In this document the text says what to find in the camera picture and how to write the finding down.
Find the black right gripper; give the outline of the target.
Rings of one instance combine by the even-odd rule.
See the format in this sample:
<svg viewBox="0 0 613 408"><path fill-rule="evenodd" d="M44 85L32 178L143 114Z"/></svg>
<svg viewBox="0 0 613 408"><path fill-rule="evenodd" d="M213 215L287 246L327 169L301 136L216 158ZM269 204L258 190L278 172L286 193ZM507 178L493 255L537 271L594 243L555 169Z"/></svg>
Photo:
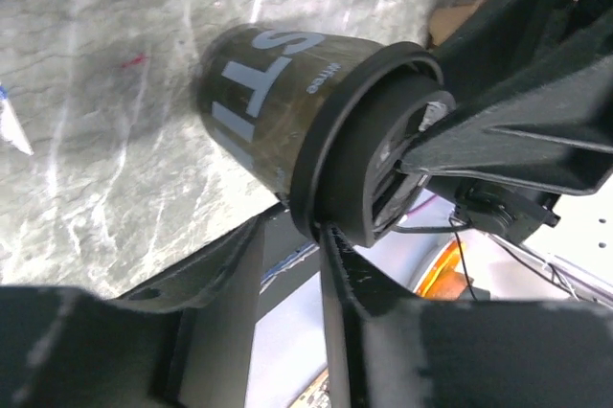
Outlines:
<svg viewBox="0 0 613 408"><path fill-rule="evenodd" d="M552 193L593 194L612 174L611 58L521 92L528 80L457 109L401 161L405 171L435 175L430 191L455 205L456 220L507 241L557 226Z"/></svg>

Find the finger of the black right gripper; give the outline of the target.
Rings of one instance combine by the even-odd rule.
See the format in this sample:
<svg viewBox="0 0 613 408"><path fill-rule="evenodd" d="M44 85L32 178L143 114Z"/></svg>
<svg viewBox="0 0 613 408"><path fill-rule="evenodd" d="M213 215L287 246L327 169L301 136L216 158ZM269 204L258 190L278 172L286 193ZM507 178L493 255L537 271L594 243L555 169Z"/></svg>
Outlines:
<svg viewBox="0 0 613 408"><path fill-rule="evenodd" d="M485 0L434 52L457 104L520 73L549 82L612 54L612 0Z"/></svg>

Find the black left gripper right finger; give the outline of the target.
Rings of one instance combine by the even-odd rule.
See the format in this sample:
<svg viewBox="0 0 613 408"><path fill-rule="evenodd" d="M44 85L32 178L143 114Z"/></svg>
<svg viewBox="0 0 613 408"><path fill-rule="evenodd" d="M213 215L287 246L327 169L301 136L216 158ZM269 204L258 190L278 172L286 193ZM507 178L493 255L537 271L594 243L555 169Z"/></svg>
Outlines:
<svg viewBox="0 0 613 408"><path fill-rule="evenodd" d="M612 312L425 300L327 224L321 286L335 407L608 407Z"/></svg>

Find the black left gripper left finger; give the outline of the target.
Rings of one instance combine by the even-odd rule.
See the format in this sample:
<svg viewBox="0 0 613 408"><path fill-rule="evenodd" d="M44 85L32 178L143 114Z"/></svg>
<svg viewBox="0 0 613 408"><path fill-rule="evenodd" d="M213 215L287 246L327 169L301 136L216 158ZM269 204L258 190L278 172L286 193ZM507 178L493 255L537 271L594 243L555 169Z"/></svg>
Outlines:
<svg viewBox="0 0 613 408"><path fill-rule="evenodd" d="M242 406L263 252L255 217L125 299L3 287L2 405Z"/></svg>

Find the black cup lid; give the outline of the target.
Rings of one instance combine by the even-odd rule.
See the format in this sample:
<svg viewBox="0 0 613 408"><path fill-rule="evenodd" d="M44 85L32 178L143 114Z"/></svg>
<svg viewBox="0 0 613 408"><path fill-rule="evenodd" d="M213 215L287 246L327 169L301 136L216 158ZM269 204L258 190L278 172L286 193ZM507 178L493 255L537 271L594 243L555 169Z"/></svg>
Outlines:
<svg viewBox="0 0 613 408"><path fill-rule="evenodd" d="M351 243L373 246L429 180L401 170L403 155L454 107L440 65L418 44L392 44L357 65L324 101L296 160L297 229L317 239L332 223Z"/></svg>

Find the dark translucent takeout cup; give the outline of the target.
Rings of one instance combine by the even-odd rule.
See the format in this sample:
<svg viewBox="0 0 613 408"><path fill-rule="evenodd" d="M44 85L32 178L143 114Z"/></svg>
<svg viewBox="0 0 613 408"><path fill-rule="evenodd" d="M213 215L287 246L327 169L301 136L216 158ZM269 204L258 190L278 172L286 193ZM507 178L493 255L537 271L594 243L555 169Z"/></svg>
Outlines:
<svg viewBox="0 0 613 408"><path fill-rule="evenodd" d="M233 27L201 59L196 100L207 132L269 191L287 195L322 104L381 47L353 36Z"/></svg>

